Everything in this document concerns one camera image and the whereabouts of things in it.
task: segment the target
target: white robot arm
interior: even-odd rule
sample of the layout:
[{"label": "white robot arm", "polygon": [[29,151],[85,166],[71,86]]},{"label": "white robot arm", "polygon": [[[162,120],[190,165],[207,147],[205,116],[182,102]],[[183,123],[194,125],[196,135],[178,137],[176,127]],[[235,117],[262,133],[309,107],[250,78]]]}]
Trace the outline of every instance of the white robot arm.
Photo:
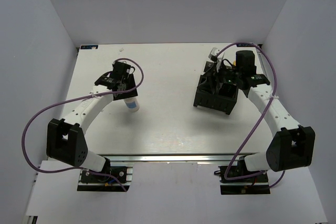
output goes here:
[{"label": "white robot arm", "polygon": [[[256,73],[255,55],[251,50],[236,52],[236,65],[214,48],[207,62],[204,74],[197,87],[194,106],[203,105],[206,100],[208,108],[230,114],[237,99],[232,90],[241,89],[245,96],[263,113],[272,95],[270,82],[263,74]],[[273,101],[264,117],[273,139],[265,152],[241,157],[237,173],[232,177],[253,174],[255,171],[270,170],[275,172],[311,164],[315,132],[311,127],[303,127],[281,104],[278,98]]]},{"label": "white robot arm", "polygon": [[66,164],[83,167],[95,172],[104,172],[110,161],[88,150],[85,133],[103,108],[114,100],[124,100],[130,111],[139,109],[136,89],[123,94],[95,94],[110,91],[129,90],[135,87],[132,66],[115,62],[113,70],[103,74],[93,86],[92,98],[83,100],[74,110],[62,119],[52,119],[48,124],[47,155]]}]

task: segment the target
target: cable tie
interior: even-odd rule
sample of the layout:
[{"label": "cable tie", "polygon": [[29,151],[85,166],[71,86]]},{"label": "cable tie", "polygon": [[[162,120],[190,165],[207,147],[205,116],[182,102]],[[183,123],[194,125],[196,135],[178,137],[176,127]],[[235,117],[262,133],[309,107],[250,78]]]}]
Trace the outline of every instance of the cable tie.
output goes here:
[{"label": "cable tie", "polygon": [[271,98],[273,98],[274,100],[275,99],[279,99],[279,97],[277,96],[277,95],[270,95],[268,98],[266,98],[266,100],[269,100],[269,99],[271,99]]},{"label": "cable tie", "polygon": [[95,95],[93,89],[91,90],[91,96],[92,96],[92,98],[98,98],[98,96]]}]

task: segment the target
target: white tabletop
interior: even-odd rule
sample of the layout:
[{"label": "white tabletop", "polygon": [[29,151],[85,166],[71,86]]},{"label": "white tabletop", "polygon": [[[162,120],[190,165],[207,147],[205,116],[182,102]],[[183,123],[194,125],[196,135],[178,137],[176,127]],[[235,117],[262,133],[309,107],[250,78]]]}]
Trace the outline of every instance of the white tabletop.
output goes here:
[{"label": "white tabletop", "polygon": [[[99,45],[79,50],[68,99],[88,94],[93,83],[118,58],[131,58],[144,70],[138,88],[140,110],[130,113],[123,101],[113,101],[86,133],[90,150],[99,154],[234,153],[260,113],[240,91],[231,115],[193,107],[196,86],[213,47],[228,44]],[[225,58],[235,60],[229,48]],[[262,73],[256,55],[257,71]],[[135,71],[139,82],[140,72]],[[63,115],[79,102],[67,104]],[[259,126],[245,153],[264,151],[272,139],[265,122]]]}]

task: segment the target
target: white wall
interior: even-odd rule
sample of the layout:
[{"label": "white wall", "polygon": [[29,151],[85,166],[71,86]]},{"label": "white wall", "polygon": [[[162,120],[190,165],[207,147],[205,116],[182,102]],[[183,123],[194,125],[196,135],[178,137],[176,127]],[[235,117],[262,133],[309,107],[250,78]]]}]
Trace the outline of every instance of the white wall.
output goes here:
[{"label": "white wall", "polygon": [[282,101],[316,132],[310,171],[329,223],[336,223],[335,43],[336,0],[287,0],[264,44]]},{"label": "white wall", "polygon": [[264,42],[286,0],[51,0],[76,46]]},{"label": "white wall", "polygon": [[[17,224],[35,177],[21,152],[22,130],[40,108],[65,98],[76,50],[50,0],[0,0],[0,6],[0,222]],[[60,110],[42,115],[29,131],[35,164],[45,157],[47,122]]]}]

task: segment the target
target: black bracket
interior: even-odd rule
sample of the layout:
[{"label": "black bracket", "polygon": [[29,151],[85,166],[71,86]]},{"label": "black bracket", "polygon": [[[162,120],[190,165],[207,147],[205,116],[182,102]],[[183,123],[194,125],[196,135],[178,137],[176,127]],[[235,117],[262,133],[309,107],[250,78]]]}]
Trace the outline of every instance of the black bracket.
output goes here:
[{"label": "black bracket", "polygon": [[79,167],[88,155],[88,147],[79,124],[71,125],[65,123],[64,119],[52,119],[47,131],[47,155]]},{"label": "black bracket", "polygon": [[[214,175],[217,175],[221,178],[220,182],[220,194],[221,195],[246,195],[246,194],[270,194],[268,184],[260,185],[259,183],[268,183],[267,174],[261,174],[256,177],[240,180],[226,180],[224,178],[224,173],[227,166],[220,166],[219,171],[216,171]],[[232,166],[228,177],[237,177],[240,176],[241,172],[239,171],[238,166]]]},{"label": "black bracket", "polygon": [[270,85],[264,74],[257,74],[255,55],[253,51],[242,50],[236,52],[236,83],[239,89],[243,90],[246,97],[251,87],[260,84]]},{"label": "black bracket", "polygon": [[[135,87],[135,80],[133,73],[130,73],[131,69],[134,71],[134,67],[124,62],[116,61],[113,64],[113,70],[106,72],[95,81],[95,85],[102,85],[112,91],[128,90]],[[113,99],[123,100],[125,98],[131,98],[138,96],[137,90],[123,94],[114,94]]]},{"label": "black bracket", "polygon": [[267,149],[267,163],[275,172],[309,166],[314,142],[315,132],[311,127],[283,128],[275,134]]},{"label": "black bracket", "polygon": [[[105,173],[116,177],[122,184],[127,182],[126,166],[111,166]],[[78,185],[77,191],[124,191],[117,182],[110,183],[113,180],[110,177],[96,176],[85,170],[82,170],[80,175],[80,182],[86,185]]]}]

